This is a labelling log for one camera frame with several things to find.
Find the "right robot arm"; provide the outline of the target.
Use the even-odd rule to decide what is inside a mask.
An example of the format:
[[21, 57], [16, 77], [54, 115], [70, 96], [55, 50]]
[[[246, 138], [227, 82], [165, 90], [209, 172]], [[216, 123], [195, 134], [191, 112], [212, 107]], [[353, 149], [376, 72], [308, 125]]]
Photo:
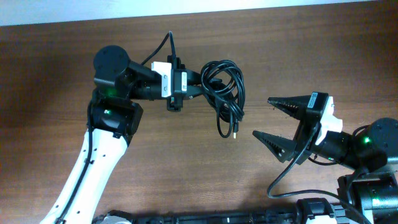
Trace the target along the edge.
[[[318, 194], [300, 199], [278, 222], [288, 223], [397, 223], [397, 120], [380, 118], [343, 131], [343, 121], [334, 115], [333, 97], [328, 93], [270, 97], [268, 103], [299, 121], [293, 139], [253, 131], [279, 162], [288, 166], [268, 186], [269, 198]], [[328, 159], [327, 166], [353, 170], [338, 178], [337, 193], [307, 189], [272, 194], [273, 188], [296, 164]]]

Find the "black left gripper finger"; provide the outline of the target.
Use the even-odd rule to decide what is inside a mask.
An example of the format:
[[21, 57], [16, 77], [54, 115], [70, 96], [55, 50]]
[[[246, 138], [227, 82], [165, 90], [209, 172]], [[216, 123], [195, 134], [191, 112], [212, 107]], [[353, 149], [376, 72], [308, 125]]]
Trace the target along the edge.
[[186, 100], [191, 100], [200, 95], [204, 95], [208, 91], [207, 88], [201, 85], [189, 85], [185, 94]]
[[192, 70], [186, 70], [187, 73], [187, 85], [200, 85], [201, 84], [201, 74], [194, 72]]

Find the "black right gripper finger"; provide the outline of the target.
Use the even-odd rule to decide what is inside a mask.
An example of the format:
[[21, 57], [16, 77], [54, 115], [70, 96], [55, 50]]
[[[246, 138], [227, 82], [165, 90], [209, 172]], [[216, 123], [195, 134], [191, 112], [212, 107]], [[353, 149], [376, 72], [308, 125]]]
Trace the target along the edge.
[[296, 136], [293, 139], [287, 139], [262, 131], [253, 131], [252, 135], [262, 142], [281, 163], [291, 161], [298, 154]]
[[301, 120], [307, 110], [310, 101], [310, 95], [292, 96], [292, 97], [269, 97], [267, 102], [273, 107], [283, 111], [287, 115]]

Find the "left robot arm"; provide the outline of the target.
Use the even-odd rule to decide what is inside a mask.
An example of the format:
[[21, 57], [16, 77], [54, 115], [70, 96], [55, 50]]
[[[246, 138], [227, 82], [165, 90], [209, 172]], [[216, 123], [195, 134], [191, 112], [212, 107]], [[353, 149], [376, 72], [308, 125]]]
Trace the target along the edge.
[[42, 223], [91, 223], [108, 179], [135, 135], [143, 109], [138, 100], [166, 100], [180, 111], [183, 100], [201, 95], [200, 74], [169, 55], [150, 67], [131, 60], [120, 46], [103, 47], [94, 57], [87, 131], [76, 163]]

